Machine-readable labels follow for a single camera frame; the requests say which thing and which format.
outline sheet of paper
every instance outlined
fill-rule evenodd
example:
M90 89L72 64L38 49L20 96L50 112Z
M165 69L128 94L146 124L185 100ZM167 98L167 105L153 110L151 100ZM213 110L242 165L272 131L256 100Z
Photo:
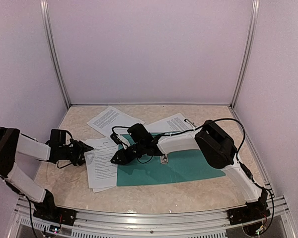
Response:
M88 186L96 191L103 191L116 186L117 165L110 162L118 150L118 145L108 138L86 140L94 150L85 153Z
M184 120L185 117L181 113L178 113L149 125L145 125L145 128L149 132L169 132L192 129L193 126Z
M112 134L111 128L113 126L132 126L136 123L143 124L145 122L140 119L133 118L114 107L109 107L90 120L87 124L110 139L110 135ZM119 134L127 133L126 129L121 128L117 128L115 131Z

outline white wall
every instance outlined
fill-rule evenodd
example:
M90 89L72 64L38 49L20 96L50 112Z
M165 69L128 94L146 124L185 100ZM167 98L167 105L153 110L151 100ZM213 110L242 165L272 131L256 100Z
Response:
M0 0L0 126L45 142L66 112L44 34L39 1ZM39 163L19 156L31 177ZM18 196L0 180L0 238Z
M237 113L298 229L298 0L261 1Z
M252 0L51 0L74 104L229 104Z

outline robotic arm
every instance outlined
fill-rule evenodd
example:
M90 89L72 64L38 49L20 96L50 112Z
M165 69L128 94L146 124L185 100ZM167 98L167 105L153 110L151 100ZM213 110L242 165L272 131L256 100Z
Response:
M251 171L242 163L234 140L212 120L207 120L201 128L200 131L151 135L142 124L135 124L127 130L135 142L133 145L122 142L121 135L111 135L117 144L124 144L111 163L125 165L144 154L163 156L175 151L201 150L208 164L229 176L244 196L246 207L228 212L232 225L270 216L267 191L258 186Z
M66 134L71 136L69 145L65 144ZM21 134L18 129L0 127L0 177L13 191L26 195L34 203L36 210L33 216L73 225L76 211L55 206L52 193L37 185L18 167L15 154L29 155L54 164L59 160L70 160L76 166L84 164L84 153L92 149L81 141L73 140L65 130L52 129L50 140L43 144Z

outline teal folder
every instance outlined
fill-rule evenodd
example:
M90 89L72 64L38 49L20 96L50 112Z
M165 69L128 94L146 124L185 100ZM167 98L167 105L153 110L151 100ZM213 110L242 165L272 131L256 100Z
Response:
M130 144L134 143L130 135L123 136ZM150 157L144 155L139 160L145 162L148 159ZM127 165L118 165L117 186L167 184L225 176L207 163L200 150L172 152L168 154L168 160L167 164L161 164L160 157L155 156L146 164L135 159Z

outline tabletop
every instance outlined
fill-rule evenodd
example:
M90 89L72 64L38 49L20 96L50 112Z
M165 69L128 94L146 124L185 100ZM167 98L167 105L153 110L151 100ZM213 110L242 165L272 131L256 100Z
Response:
M125 105L115 106L124 113L152 123L182 113L195 125L208 119L232 118L226 106L189 105ZM60 129L71 132L76 140L99 139L104 136L86 123L107 106L71 107L65 115ZM242 133L233 121L217 122L239 145ZM240 156L252 171L260 185L263 179L256 162L244 143ZM58 169L52 163L41 162L36 183L54 195L55 204L76 209L118 213L183 213L228 208L245 204L242 194L227 177L161 185L114 187L94 193L88 188L87 169L83 166L68 166Z

